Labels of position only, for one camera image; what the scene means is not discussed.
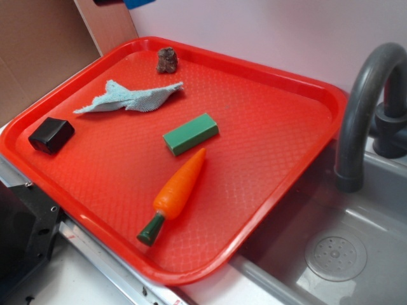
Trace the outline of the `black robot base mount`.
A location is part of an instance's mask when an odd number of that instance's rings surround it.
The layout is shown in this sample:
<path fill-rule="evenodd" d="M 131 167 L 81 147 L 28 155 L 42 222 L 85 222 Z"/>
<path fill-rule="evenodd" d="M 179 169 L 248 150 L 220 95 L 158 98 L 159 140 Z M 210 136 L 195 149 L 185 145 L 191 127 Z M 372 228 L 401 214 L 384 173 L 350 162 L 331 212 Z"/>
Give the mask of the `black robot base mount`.
<path fill-rule="evenodd" d="M 1 304 L 51 259 L 61 213 L 38 186 L 1 184 Z"/>

